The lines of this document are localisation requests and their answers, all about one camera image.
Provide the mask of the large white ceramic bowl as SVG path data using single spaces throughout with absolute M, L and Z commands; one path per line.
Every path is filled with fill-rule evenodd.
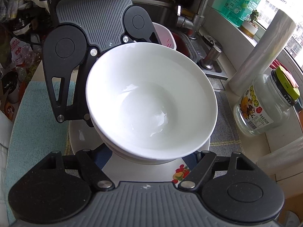
M 114 153 L 151 165 L 199 150 L 218 116 L 204 72 L 182 53 L 153 43 L 103 54 L 88 74 L 86 102 L 94 128 Z

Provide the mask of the steel kitchen faucet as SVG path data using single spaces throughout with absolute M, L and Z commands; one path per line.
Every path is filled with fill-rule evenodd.
M 206 5 L 209 0 L 200 0 L 197 12 L 193 14 L 191 19 L 181 16 L 181 6 L 178 6 L 178 17 L 176 20 L 176 27 L 181 29 L 186 29 L 186 35 L 189 39 L 196 40 L 197 34 L 204 21 L 204 14 L 206 10 Z

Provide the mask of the white plate fruit pattern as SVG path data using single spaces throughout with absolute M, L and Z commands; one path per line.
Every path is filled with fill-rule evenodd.
M 83 149 L 92 150 L 90 157 L 93 162 L 94 149 L 103 144 L 97 131 L 83 120 L 69 123 L 69 141 L 74 154 Z M 208 150 L 209 144 L 208 140 L 197 152 Z M 183 158 L 162 165 L 141 165 L 127 161 L 113 152 L 102 171 L 117 186 L 121 181 L 171 181 L 178 184 L 192 169 L 187 167 Z

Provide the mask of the grey checked dish mat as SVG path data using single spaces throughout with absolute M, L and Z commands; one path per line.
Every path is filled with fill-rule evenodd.
M 218 118 L 215 130 L 209 139 L 210 151 L 217 156 L 230 156 L 234 151 L 242 151 L 233 112 L 224 92 L 216 92 Z

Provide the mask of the pink colander basket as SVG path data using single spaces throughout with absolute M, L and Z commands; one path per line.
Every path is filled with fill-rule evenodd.
M 177 45 L 171 31 L 161 24 L 153 22 L 153 25 L 160 39 L 161 45 L 176 50 Z

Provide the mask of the clear glass honey jar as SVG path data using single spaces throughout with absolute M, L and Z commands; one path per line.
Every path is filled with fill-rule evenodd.
M 288 120 L 299 98 L 299 86 L 292 74 L 278 66 L 269 75 L 254 77 L 234 106 L 236 124 L 246 136 L 265 133 Z

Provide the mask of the steel soap dispenser pump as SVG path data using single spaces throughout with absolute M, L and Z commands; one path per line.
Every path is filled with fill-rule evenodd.
M 217 60 L 219 55 L 222 53 L 222 50 L 217 47 L 213 46 L 210 48 L 209 52 L 207 53 L 205 58 L 202 58 L 199 61 L 199 64 L 202 68 L 205 68 L 206 70 L 212 70 L 213 69 L 213 63 Z

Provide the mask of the plastic wrap roll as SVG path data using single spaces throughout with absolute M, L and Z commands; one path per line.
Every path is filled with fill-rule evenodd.
M 234 94 L 241 96 L 254 77 L 269 68 L 287 44 L 295 28 L 295 22 L 279 9 L 257 45 L 229 80 L 229 87 Z

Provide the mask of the small potted plant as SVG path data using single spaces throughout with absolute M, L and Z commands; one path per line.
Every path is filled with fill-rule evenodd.
M 253 38 L 258 31 L 257 20 L 259 17 L 259 12 L 255 9 L 249 15 L 247 19 L 245 19 L 242 25 L 239 27 L 240 31 L 243 32 L 249 38 Z

